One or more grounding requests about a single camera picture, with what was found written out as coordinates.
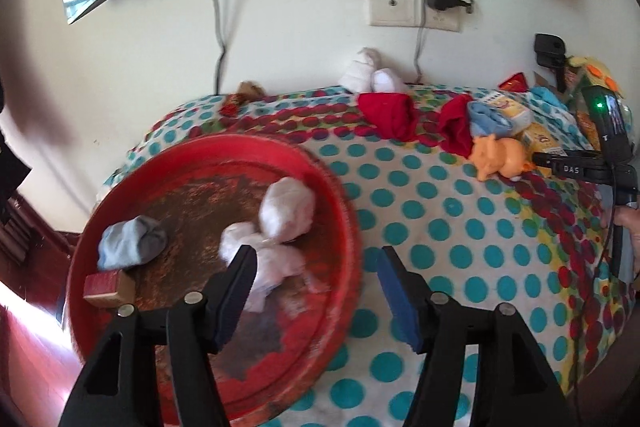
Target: polka dot blanket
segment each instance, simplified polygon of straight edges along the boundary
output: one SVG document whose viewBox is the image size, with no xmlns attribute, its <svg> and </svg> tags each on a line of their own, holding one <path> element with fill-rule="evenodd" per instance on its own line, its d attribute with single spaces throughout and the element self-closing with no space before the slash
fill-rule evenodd
<svg viewBox="0 0 640 427">
<path fill-rule="evenodd" d="M 436 134 L 434 112 L 459 92 L 484 89 L 415 86 L 419 132 Z M 513 94 L 564 148 L 590 148 L 567 112 L 532 93 Z M 633 306 L 632 292 L 609 282 L 606 263 L 594 282 L 584 321 L 577 315 L 592 291 L 602 251 L 600 196 L 593 185 L 543 178 L 476 180 L 460 156 L 420 142 L 381 140 L 341 88 L 272 96 L 220 117 L 222 99 L 204 96 L 159 121 L 111 186 L 161 150 L 202 134 L 284 134 L 322 158 L 356 208 L 364 243 L 364 285 L 350 333 L 315 386 L 269 427 L 399 426 L 418 382 L 422 358 L 402 342 L 375 274 L 376 256 L 393 245 L 407 268 L 434 291 L 462 305 L 493 309 L 513 303 L 545 353 L 562 389 L 572 384 L 573 339 L 580 334 L 580 377 L 605 356 Z M 466 353 L 456 425 L 468 425 L 478 351 Z"/>
</svg>

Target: red tray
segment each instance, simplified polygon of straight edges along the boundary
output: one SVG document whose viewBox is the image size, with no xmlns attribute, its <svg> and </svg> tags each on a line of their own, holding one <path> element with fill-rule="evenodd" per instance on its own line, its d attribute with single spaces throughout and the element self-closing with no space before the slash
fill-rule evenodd
<svg viewBox="0 0 640 427">
<path fill-rule="evenodd" d="M 232 340 L 210 361 L 235 426 L 260 425 L 306 393 L 346 336 L 359 295 L 362 245 L 341 183 L 315 156 L 274 137 L 222 134 L 175 145 L 107 195 L 82 233 L 68 278 L 68 318 L 81 359 L 113 316 L 82 299 L 106 227 L 139 214 L 162 220 L 168 249 L 131 273 L 141 310 L 169 306 L 224 269 L 220 233 L 236 221 L 256 221 L 266 188 L 283 176 L 302 180 L 316 194 L 313 227 L 292 244 L 330 290 L 311 294 L 302 279 L 286 280 L 262 314 L 242 314 Z M 156 357 L 162 417 L 177 424 L 165 350 Z"/>
</svg>

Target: plastic pig toy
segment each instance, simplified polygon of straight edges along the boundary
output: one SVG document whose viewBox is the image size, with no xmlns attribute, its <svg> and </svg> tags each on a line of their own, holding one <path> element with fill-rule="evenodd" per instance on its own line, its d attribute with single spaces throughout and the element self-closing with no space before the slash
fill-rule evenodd
<svg viewBox="0 0 640 427">
<path fill-rule="evenodd" d="M 478 180 L 484 182 L 494 172 L 515 178 L 534 166 L 527 161 L 524 145 L 513 138 L 495 139 L 495 134 L 476 136 L 469 161 L 478 169 Z"/>
</svg>

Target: red wooden block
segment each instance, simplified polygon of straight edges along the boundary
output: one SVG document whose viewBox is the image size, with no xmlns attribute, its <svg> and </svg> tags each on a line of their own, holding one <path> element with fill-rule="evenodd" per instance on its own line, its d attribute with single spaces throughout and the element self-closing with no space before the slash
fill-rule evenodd
<svg viewBox="0 0 640 427">
<path fill-rule="evenodd" d="M 84 279 L 84 300 L 97 308 L 117 308 L 136 299 L 136 282 L 124 270 L 94 273 Z"/>
</svg>

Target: wall switch plate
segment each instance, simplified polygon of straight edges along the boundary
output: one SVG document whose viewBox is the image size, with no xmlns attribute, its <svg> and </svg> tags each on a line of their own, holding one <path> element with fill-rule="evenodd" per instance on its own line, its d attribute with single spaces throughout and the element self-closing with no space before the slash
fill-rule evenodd
<svg viewBox="0 0 640 427">
<path fill-rule="evenodd" d="M 422 0 L 367 0 L 369 26 L 420 27 Z M 442 12 L 426 7 L 425 27 L 460 31 L 460 7 Z"/>
</svg>

